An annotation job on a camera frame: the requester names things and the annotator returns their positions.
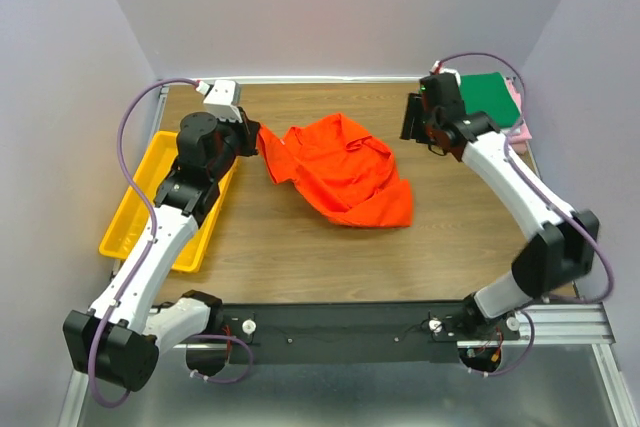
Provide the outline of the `orange t-shirt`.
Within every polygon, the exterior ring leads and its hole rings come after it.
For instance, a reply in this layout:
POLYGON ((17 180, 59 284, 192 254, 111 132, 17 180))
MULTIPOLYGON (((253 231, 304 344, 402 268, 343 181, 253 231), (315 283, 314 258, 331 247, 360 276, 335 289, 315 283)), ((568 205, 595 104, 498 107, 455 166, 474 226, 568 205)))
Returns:
POLYGON ((292 183, 329 222, 357 228, 406 228, 414 203, 400 177, 394 153, 366 128, 342 113, 278 137, 266 126, 258 149, 276 184, 292 183))

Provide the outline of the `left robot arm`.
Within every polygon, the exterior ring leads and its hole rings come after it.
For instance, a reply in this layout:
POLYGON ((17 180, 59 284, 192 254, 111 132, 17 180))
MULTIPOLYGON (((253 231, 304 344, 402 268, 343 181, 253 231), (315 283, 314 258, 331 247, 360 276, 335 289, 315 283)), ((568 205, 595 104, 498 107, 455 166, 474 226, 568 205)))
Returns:
POLYGON ((182 119, 177 154, 148 203, 138 242, 91 306, 71 311, 63 323, 73 367, 88 375, 94 395, 99 381, 137 392, 166 351, 191 337, 209 342, 222 333, 222 302, 215 296, 189 291, 156 316, 150 309, 177 257, 213 211, 224 176, 238 158, 257 154, 259 128, 239 106, 182 119))

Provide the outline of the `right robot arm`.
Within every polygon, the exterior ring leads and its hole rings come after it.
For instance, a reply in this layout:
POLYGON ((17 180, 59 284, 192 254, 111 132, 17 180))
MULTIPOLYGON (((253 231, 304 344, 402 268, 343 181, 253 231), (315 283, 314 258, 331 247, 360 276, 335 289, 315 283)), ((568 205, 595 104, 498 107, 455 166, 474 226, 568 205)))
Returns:
POLYGON ((400 135, 452 155, 477 174, 509 210, 526 244, 510 270, 467 296, 447 327, 480 339, 505 314, 586 276, 599 221, 554 194, 514 153, 485 112, 466 110, 457 78, 432 73, 410 95, 400 135))

